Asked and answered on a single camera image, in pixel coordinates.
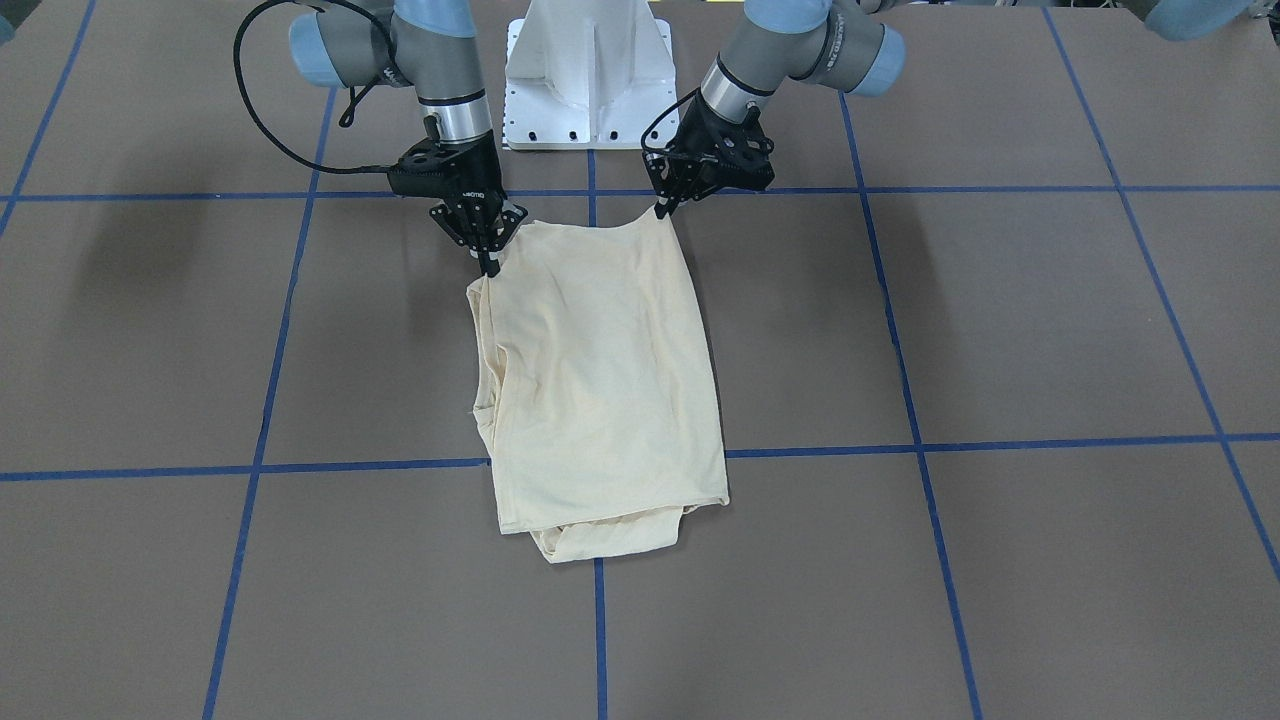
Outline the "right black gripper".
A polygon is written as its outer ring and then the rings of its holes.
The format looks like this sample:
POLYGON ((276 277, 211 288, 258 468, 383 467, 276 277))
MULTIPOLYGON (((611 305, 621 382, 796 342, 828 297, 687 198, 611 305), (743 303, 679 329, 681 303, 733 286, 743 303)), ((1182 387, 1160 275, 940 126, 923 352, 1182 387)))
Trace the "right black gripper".
POLYGON ((387 178, 390 190, 404 197, 472 199, 470 214, 440 202, 430 218, 457 246, 475 251, 485 277, 499 274, 498 255, 529 210, 508 200, 492 132, 457 142, 422 138, 387 168, 387 178))

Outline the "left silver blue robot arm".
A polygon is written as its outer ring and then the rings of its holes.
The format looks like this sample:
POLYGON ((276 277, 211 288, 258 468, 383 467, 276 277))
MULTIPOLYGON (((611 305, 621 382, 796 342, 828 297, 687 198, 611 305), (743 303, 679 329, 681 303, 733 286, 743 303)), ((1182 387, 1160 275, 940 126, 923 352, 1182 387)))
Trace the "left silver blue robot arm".
POLYGON ((774 145, 760 115, 787 79, 879 97, 899 79, 906 45, 877 17, 891 1, 746 1, 742 19, 701 82, 678 100, 673 138, 643 145, 655 213, 723 190, 763 192, 774 145))

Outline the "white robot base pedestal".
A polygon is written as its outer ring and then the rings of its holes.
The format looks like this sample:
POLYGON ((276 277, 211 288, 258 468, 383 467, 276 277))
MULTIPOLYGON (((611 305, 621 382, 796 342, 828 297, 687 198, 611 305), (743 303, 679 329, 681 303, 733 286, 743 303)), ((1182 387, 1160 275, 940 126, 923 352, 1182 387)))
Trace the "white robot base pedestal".
POLYGON ((659 147, 677 99, 671 27, 648 1, 532 1, 508 23, 507 149, 659 147))

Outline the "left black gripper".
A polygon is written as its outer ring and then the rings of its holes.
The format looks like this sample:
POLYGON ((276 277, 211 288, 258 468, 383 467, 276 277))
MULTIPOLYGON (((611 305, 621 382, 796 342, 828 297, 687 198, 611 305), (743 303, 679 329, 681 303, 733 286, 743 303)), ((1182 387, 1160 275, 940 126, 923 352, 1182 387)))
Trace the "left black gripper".
POLYGON ((681 106, 673 138, 658 147, 645 145, 645 168, 655 192, 655 217, 673 215, 698 196, 721 190, 763 191, 774 179, 771 154, 773 141, 760 123, 758 102, 748 102, 742 120, 726 120, 716 114, 699 90, 668 106, 645 129, 645 140, 657 137, 658 126, 681 106))

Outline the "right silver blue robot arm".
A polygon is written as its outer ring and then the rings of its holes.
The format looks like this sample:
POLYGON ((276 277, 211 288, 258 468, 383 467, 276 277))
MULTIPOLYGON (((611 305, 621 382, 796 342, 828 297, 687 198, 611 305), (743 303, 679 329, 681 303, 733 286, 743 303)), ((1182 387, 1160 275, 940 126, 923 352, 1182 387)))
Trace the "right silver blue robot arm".
POLYGON ((289 28, 298 73, 320 87, 411 87, 426 136, 378 168, 402 197, 436 199, 435 223, 486 277, 527 210, 503 187, 497 138, 466 1, 321 3, 289 28))

